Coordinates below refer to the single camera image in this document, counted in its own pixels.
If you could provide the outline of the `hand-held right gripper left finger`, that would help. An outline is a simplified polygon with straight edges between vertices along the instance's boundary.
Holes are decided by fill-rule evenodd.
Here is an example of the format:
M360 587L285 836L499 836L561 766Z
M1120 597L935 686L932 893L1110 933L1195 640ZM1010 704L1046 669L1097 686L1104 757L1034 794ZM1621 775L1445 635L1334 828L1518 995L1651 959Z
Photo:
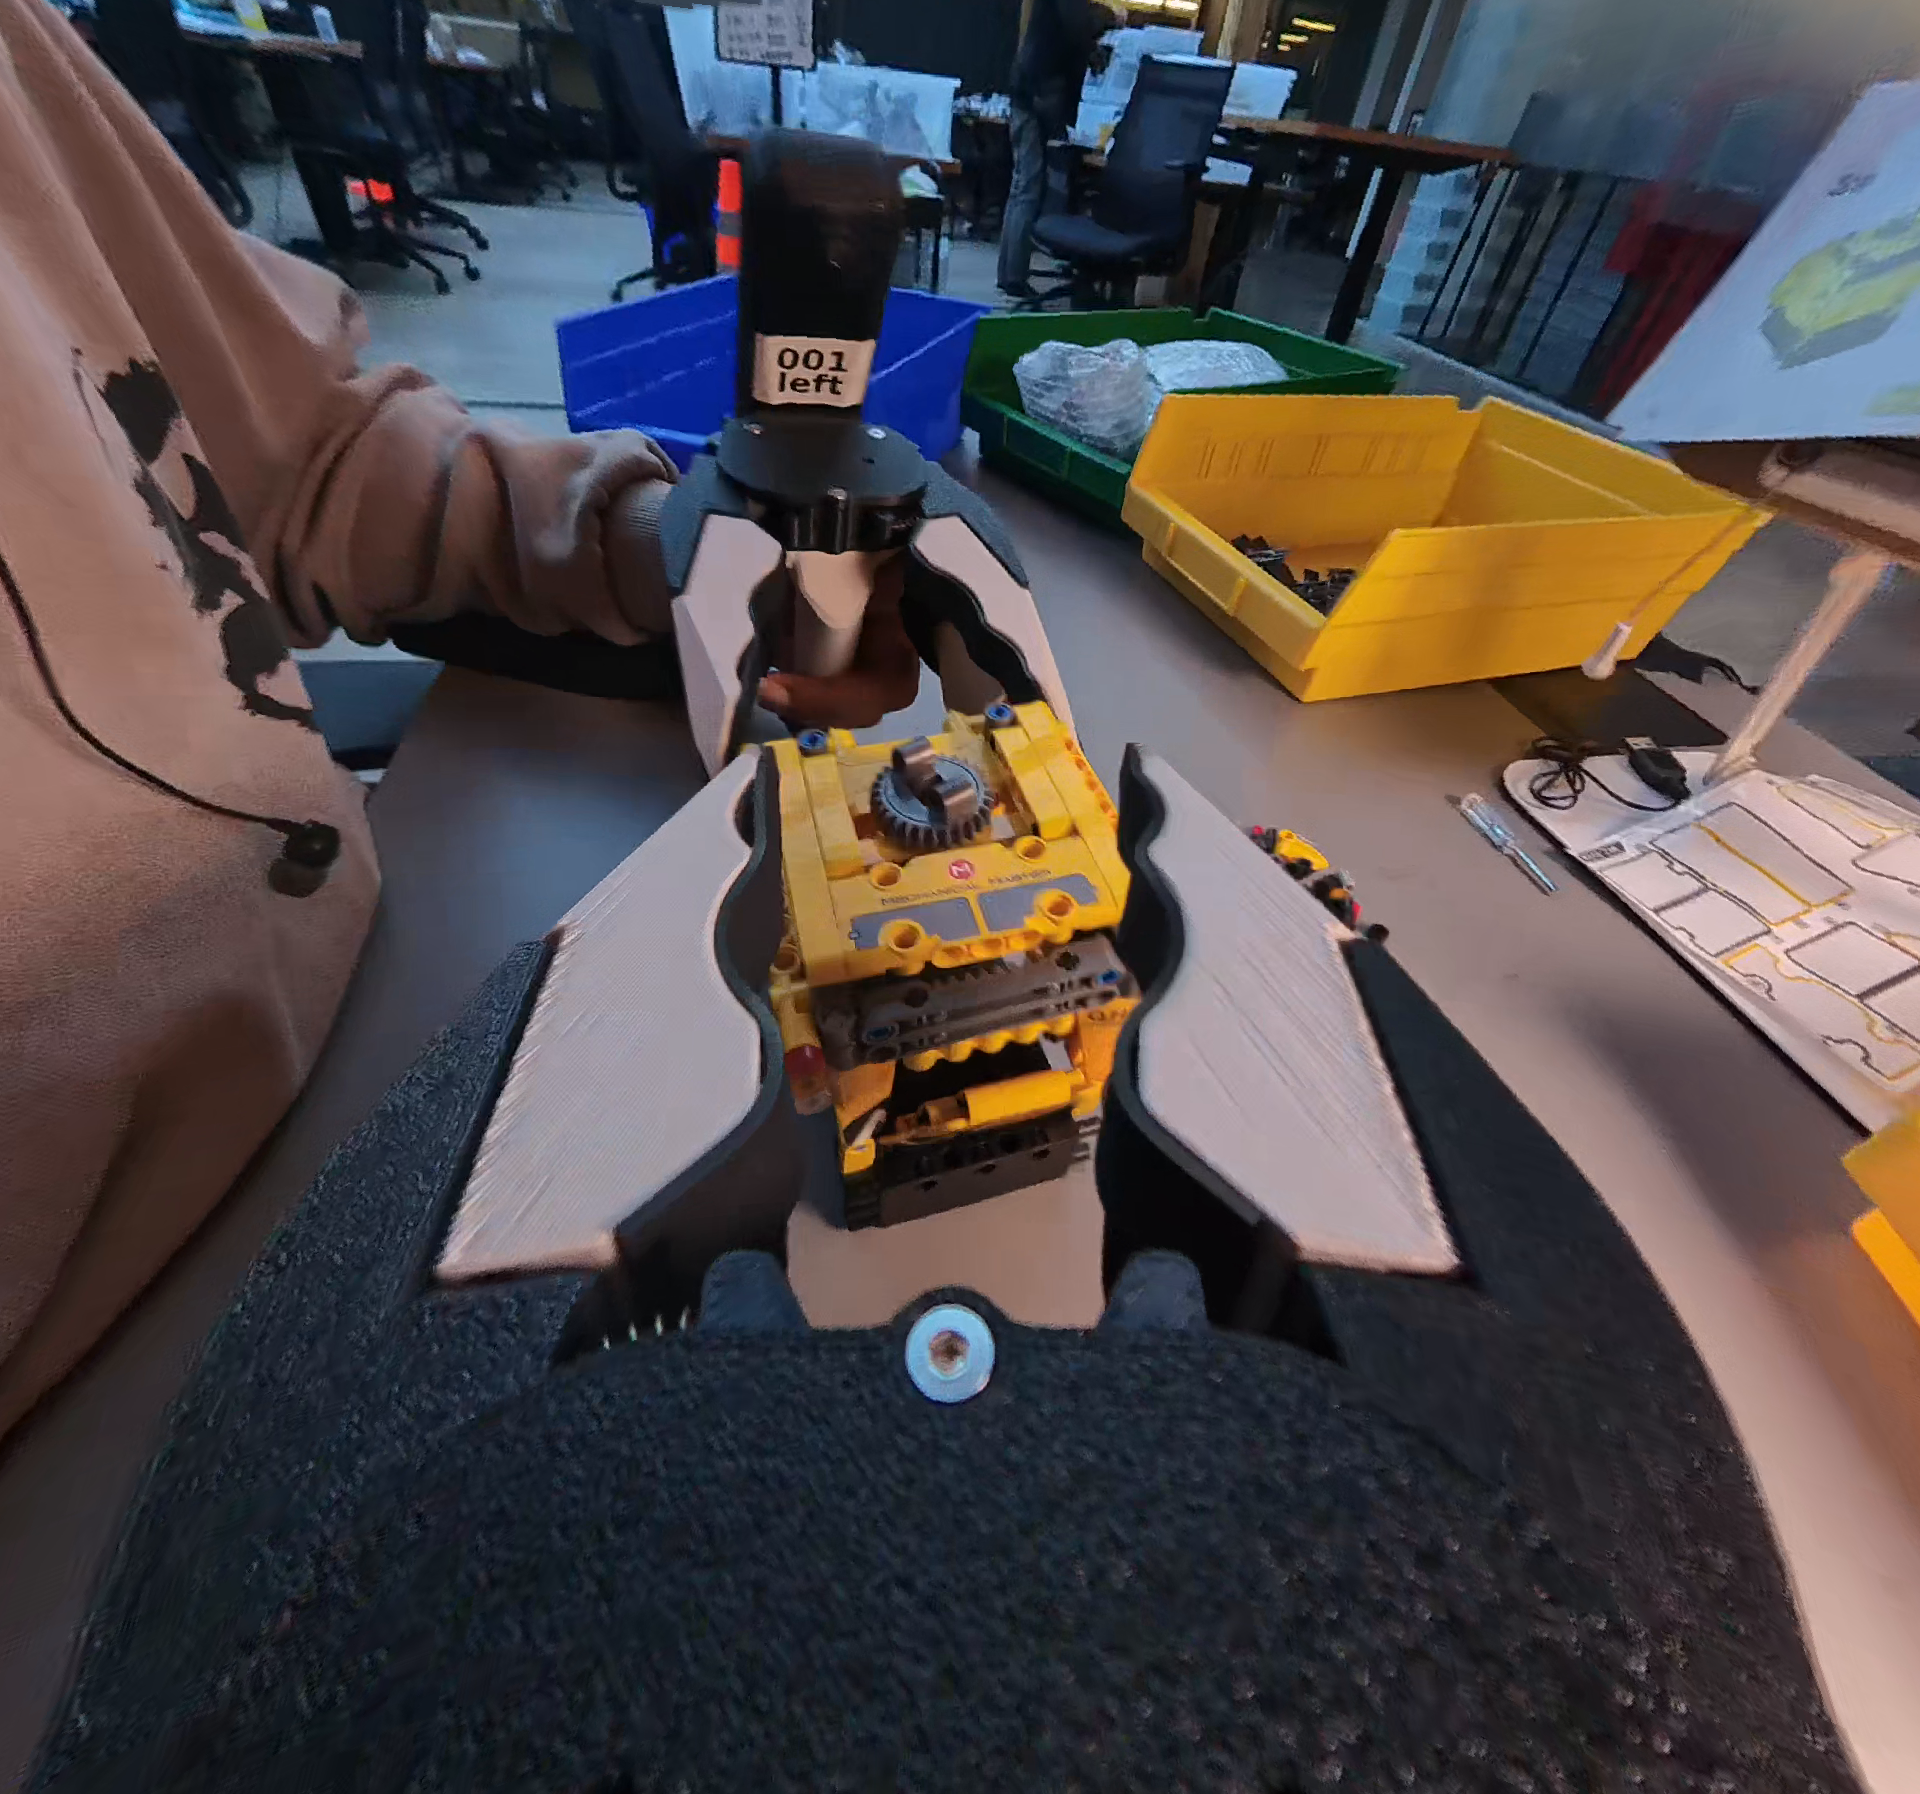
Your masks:
M810 1134L773 1012L778 762L753 749L547 940L434 1283L578 1279L565 1342L807 1335L787 1230Z

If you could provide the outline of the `yellow block robot model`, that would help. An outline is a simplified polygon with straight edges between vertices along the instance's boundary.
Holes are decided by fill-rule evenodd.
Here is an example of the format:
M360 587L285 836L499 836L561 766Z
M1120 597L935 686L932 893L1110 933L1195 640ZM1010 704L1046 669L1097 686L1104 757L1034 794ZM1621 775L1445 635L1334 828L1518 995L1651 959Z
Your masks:
M996 796L969 845L878 839L871 791L910 738L773 745L786 937L773 1012L800 1112L836 1133L841 1218L891 1228L1050 1183L1094 1155L1136 1006L1115 929L1119 810L1043 702L924 734Z

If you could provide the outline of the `grey desk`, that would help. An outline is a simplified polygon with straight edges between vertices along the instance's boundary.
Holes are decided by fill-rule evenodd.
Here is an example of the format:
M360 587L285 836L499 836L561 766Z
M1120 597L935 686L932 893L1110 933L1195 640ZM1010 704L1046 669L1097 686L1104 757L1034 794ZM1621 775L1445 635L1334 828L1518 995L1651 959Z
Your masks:
M1132 542L981 491L1099 771L1139 742L1234 821L1326 845L1605 1194L1741 1431L1859 1782L1915 1789L1915 1326L1850 1232L1853 1127L1608 899L1565 866L1539 893L1456 814L1531 738L1498 690L1290 702ZM671 708L434 682L372 797L386 893L301 1108L5 1455L5 1789L28 1782L161 1420L272 1228L499 957L699 783Z

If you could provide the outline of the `person's left hand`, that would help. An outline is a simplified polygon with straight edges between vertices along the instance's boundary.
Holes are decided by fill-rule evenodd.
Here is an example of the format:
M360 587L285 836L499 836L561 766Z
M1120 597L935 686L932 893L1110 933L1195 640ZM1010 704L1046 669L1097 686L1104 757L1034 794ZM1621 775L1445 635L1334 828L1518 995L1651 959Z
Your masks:
M756 701L781 722L805 730L864 730L914 702L923 657L900 613L900 575L890 568L869 594L850 665L836 675L768 672Z

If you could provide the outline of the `black wrist rest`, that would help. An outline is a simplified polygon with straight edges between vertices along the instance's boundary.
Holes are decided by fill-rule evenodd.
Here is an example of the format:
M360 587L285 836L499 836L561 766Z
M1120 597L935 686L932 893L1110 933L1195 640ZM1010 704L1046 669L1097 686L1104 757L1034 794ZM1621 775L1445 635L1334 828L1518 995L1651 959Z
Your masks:
M400 624L391 633L405 655L440 660L488 677L553 692L622 702L682 702L683 680L670 635L632 646L592 631L540 633L485 613L431 624Z

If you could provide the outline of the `blue plastic bin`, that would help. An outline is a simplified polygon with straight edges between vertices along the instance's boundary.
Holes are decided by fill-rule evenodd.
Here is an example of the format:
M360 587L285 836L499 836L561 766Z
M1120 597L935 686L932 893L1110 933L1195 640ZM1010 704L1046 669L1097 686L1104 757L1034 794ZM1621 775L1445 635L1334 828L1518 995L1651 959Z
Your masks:
M962 439L962 384L983 302L887 294L871 419L944 461ZM707 452L734 413L737 278L718 274L561 318L563 410L573 431L638 430L679 467Z

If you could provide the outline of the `pile of black red pins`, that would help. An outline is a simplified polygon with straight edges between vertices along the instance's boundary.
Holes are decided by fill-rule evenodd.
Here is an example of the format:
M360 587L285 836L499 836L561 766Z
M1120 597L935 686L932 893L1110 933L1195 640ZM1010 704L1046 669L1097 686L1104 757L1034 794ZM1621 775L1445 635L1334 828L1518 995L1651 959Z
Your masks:
M1351 873L1333 864L1319 845L1282 825L1254 822L1244 834L1344 931L1373 943L1389 940L1390 929L1368 918Z

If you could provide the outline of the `heap of dark grey plates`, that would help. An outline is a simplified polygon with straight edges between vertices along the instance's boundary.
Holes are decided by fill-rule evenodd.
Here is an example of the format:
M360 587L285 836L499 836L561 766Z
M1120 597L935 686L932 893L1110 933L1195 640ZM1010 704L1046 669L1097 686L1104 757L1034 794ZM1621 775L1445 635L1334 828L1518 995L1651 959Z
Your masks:
M1295 564L1289 550L1256 533L1233 539L1237 553L1319 615L1330 615L1357 581L1357 568Z

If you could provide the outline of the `black mesh office chair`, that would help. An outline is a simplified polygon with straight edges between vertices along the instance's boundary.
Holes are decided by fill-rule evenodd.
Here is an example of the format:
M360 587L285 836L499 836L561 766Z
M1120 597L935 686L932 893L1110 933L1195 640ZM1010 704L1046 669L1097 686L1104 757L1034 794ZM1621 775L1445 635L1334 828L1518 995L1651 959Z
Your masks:
M1078 310L1129 306L1141 278L1176 272L1233 74L1230 60L1143 56L1092 207L1034 224L1034 244L1067 274L1022 302L1025 310L1056 302Z

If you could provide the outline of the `person's grey hoodie torso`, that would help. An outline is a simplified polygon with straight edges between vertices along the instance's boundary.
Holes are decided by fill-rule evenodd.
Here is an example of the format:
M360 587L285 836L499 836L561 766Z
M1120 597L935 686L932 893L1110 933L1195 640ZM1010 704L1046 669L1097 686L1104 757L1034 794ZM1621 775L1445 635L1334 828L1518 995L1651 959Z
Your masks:
M272 574L313 352L46 0L5 0L2 1416L210 1218L379 893Z

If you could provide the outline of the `yellow plastic bin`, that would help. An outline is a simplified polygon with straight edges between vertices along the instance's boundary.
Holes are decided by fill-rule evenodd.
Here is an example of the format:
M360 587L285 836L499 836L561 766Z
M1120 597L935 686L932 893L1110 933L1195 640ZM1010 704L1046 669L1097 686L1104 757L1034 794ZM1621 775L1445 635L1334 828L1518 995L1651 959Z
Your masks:
M1147 564L1299 702L1574 669L1665 629L1768 521L1501 399L1176 394L1122 500ZM1233 546L1357 568L1319 615Z

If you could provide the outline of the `white sticker sheet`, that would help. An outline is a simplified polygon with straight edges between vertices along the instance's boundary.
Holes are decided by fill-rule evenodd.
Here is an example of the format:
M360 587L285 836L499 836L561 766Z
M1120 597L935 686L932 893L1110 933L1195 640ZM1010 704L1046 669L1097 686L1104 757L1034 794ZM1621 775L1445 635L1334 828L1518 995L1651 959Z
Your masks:
M1658 810L1624 804L1624 758L1594 762L1568 804L1507 783L1554 845L1859 1128L1919 1096L1919 816L1826 775L1747 769Z

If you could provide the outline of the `dark background table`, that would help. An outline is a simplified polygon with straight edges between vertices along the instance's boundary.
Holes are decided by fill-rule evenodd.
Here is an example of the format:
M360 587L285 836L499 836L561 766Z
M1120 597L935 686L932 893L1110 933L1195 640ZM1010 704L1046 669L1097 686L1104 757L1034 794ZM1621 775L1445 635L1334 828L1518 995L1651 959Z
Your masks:
M1423 132L1293 119L1221 115L1215 139L1224 146L1226 155L1244 155L1261 168L1267 165L1267 155L1274 150L1289 146L1371 175L1361 202L1357 232L1348 244L1347 270L1324 329L1324 339L1330 342L1348 342L1352 339L1357 320L1373 292L1389 227L1401 209L1404 185L1411 178L1468 170L1503 175L1523 165L1521 158L1504 147L1486 147Z

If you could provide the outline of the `yellow bin with divider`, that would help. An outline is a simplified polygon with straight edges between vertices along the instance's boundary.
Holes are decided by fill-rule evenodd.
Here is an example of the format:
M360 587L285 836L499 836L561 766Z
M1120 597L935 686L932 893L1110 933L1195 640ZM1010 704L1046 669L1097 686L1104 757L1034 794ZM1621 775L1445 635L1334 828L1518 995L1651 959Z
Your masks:
M1853 1240L1919 1323L1919 1103L1906 1103L1844 1163L1868 1201L1853 1220Z

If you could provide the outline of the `open instruction booklet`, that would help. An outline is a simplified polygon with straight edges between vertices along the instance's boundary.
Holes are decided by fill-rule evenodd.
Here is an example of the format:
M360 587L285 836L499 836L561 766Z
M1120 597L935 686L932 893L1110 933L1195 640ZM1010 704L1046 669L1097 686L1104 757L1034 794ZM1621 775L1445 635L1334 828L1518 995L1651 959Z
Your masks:
M1919 82L1866 86L1608 412L1657 447L1919 434Z

